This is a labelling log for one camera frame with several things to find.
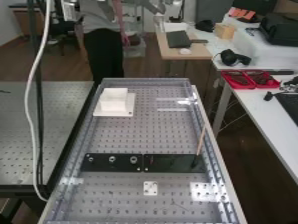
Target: screw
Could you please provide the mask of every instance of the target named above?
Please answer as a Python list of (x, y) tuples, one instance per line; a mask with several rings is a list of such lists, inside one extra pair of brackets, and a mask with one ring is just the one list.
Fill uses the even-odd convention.
[(110, 157), (109, 157), (109, 162), (110, 162), (110, 163), (114, 163), (114, 161), (115, 161), (115, 157), (114, 157), (114, 156), (110, 156)]

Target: red box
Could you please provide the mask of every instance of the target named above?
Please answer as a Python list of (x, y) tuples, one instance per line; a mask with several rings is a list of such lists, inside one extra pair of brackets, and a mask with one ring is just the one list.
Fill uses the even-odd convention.
[(232, 89), (255, 89), (254, 81), (242, 71), (222, 71), (220, 75)]
[(246, 70), (244, 75), (254, 82), (255, 87), (259, 89), (275, 89), (279, 88), (280, 83), (271, 77), (271, 75), (260, 70)]

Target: black pants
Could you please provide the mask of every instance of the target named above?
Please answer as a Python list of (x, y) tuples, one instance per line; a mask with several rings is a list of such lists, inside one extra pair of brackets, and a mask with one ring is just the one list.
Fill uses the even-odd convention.
[(97, 29), (83, 36), (94, 83), (102, 78), (123, 77), (123, 50), (119, 32)]

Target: white block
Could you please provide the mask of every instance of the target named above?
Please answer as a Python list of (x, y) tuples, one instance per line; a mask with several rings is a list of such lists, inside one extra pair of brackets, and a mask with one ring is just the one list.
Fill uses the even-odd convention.
[(105, 88), (99, 96), (99, 106), (103, 112), (123, 112), (126, 111), (126, 88)]

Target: black metal plate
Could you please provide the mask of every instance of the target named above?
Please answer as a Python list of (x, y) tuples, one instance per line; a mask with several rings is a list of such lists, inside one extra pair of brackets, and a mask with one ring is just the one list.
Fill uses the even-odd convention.
[[(131, 164), (130, 158), (135, 157), (137, 162)], [(109, 154), (86, 153), (81, 164), (82, 172), (141, 172), (142, 155), (141, 154)]]
[(202, 157), (191, 154), (145, 154), (143, 172), (204, 173), (204, 164)]

